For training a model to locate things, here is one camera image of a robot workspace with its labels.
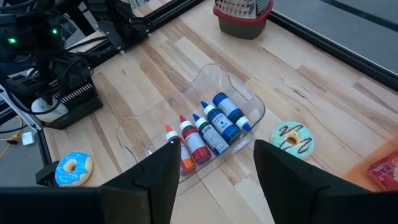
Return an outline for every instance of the wooden table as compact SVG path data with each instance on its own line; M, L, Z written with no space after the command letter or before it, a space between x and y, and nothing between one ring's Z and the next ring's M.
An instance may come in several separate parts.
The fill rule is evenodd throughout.
M163 4L151 0L140 11ZM66 130L44 130L52 160L89 153L95 165L85 186L122 173L131 164L116 139L118 122L172 95L211 62L237 74L266 105L257 138L268 140L282 121L304 123L316 137L307 162L332 174L344 174L398 131L396 93L271 22L253 41L225 35L212 7L205 1L96 68L104 106ZM172 223L273 223L263 196L245 147L177 197Z

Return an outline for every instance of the bottle label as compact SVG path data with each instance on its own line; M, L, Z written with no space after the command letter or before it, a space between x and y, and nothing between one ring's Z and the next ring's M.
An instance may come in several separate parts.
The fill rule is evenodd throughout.
M187 138L185 138L185 143L188 145L191 153L195 152L200 147L206 147L198 132L188 135Z
M181 159L191 159L191 155L189 154L187 146L184 143L181 143Z
M217 151L219 154L222 153L226 148L228 148L228 144L223 139L223 137L218 134L216 129L212 127L212 125L208 125L202 130L203 138L209 144L209 146Z
M231 99L225 98L223 101L221 101L218 104L218 108L224 112L224 114L227 114L227 116L234 110L238 109L238 107L232 102Z
M214 124L220 134L222 134L229 126L234 125L223 113L215 116L211 123Z

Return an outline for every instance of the icing bottle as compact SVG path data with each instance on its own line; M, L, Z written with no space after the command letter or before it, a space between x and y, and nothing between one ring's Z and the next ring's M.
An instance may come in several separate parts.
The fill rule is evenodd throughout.
M241 131L225 116L225 114L223 114L221 110L216 109L215 106L208 105L203 101L200 103L204 108L203 112L207 116L208 120L214 125L216 130L228 144L238 140L241 135Z
M179 139L181 141L181 175L184 176L193 173L196 169L195 163L193 162L193 159L189 154L184 141L180 136L178 136L178 133L176 131L173 131L173 129L169 125L166 125L166 132L167 141L172 141L173 139Z
M240 129L247 132L251 131L249 120L245 117L241 109L235 103L221 92L213 98L213 103L216 105L232 123L236 124Z
M180 121L182 137L187 143L193 159L197 164L207 162L211 158L211 154L200 137L197 128L192 125L191 121L187 121L183 116L180 116Z
M217 155L220 155L225 149L229 147L223 137L218 134L216 129L205 118L199 118L198 115L193 114L193 119L196 121L195 126L199 129L199 133L205 140L207 145Z

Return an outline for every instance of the white bottle cap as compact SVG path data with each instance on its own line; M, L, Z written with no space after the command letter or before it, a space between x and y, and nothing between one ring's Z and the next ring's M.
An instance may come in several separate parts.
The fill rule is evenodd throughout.
M197 128L199 128L204 122L207 122L207 120L205 118L199 118L196 122L195 122L195 126Z
M245 117L245 116L239 118L238 121L236 122L236 125L237 125L240 129L243 129L243 126L244 126L245 124L249 124L249 120L248 120L247 117Z
M204 112L204 114L207 116L207 114L208 114L212 109L216 109L216 107L213 106L213 105L208 105L208 106L203 110L203 112Z
M166 140L168 141L170 138L174 136L178 136L178 133L176 131L169 131L168 133L166 133Z
M192 125L191 121L189 121L189 120L183 121L183 122L180 124L180 129L181 129L181 131L184 130L184 128L188 127L189 125Z

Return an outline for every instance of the blue donut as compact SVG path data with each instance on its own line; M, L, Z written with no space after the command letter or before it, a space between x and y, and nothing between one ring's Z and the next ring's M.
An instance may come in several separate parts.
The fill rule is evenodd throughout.
M86 182L93 171L93 159L85 152L71 152L58 164L55 181L60 187L77 187Z
M305 159L313 152L315 140L304 124L286 121L275 128L271 136L271 144L299 159Z

